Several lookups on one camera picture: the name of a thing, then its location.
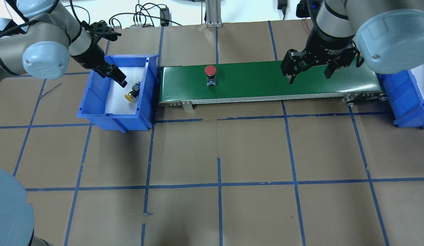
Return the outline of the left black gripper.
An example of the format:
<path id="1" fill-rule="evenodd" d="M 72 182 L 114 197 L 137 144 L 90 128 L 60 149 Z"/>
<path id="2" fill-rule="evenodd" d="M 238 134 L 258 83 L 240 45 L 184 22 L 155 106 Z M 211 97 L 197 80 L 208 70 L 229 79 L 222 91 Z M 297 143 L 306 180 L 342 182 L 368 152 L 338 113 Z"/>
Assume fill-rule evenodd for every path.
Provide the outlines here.
<path id="1" fill-rule="evenodd" d="M 110 78 L 117 82 L 122 88 L 125 88 L 128 84 L 126 81 L 126 75 L 113 64 L 105 63 L 93 68 L 101 78 Z"/>

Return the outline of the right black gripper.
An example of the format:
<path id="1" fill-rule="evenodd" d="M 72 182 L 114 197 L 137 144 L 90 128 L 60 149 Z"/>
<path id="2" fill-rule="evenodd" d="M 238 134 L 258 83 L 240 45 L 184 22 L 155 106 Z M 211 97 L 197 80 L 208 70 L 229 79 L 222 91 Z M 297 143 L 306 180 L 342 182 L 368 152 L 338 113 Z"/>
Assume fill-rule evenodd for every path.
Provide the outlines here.
<path id="1" fill-rule="evenodd" d="M 280 69 L 284 76 L 289 77 L 290 85 L 294 83 L 298 74 L 314 66 L 327 65 L 324 75 L 326 79 L 330 79 L 339 68 L 350 66 L 358 55 L 356 44 L 351 39 L 337 39 L 331 42 L 309 38 L 302 51 L 295 49 L 287 51 Z"/>

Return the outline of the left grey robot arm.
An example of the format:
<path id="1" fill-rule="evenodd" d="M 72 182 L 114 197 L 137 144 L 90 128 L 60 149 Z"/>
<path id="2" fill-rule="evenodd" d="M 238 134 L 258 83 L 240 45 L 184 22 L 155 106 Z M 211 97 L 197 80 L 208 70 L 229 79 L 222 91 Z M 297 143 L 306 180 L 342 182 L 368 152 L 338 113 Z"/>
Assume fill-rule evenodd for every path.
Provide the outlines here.
<path id="1" fill-rule="evenodd" d="M 29 74 L 39 79 L 63 77 L 70 58 L 81 67 L 110 78 L 121 87 L 126 75 L 105 60 L 98 45 L 101 39 L 116 41 L 120 33 L 105 21 L 81 22 L 74 10 L 59 0 L 8 0 L 7 3 L 25 20 L 16 25 L 9 20 L 0 29 L 0 82 Z"/>

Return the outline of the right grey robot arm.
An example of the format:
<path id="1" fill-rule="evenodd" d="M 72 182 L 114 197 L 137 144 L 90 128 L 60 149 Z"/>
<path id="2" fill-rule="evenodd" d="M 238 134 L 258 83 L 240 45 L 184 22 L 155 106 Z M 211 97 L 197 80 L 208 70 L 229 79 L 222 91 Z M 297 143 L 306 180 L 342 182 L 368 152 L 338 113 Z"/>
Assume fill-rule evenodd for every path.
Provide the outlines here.
<path id="1" fill-rule="evenodd" d="M 289 78 L 327 65 L 329 79 L 357 58 L 359 67 L 395 74 L 424 64 L 424 0 L 323 0 L 306 6 L 313 27 L 305 48 L 287 51 L 280 68 Z"/>

